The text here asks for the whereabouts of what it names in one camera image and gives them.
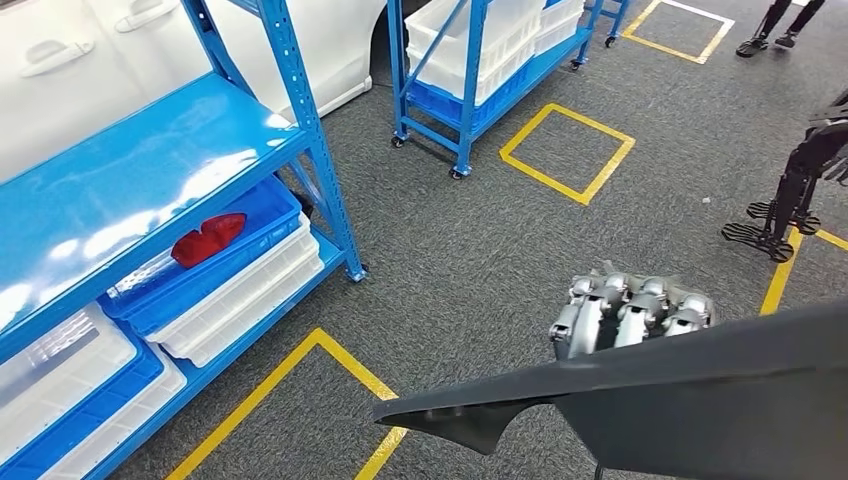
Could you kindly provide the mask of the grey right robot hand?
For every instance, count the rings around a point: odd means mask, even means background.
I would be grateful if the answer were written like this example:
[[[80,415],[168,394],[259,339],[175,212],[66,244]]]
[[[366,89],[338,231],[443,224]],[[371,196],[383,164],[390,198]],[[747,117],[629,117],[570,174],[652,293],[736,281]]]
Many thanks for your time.
[[[713,300],[680,276],[627,273],[606,260],[601,271],[572,278],[548,337],[555,359],[565,361],[703,330],[715,315]]]

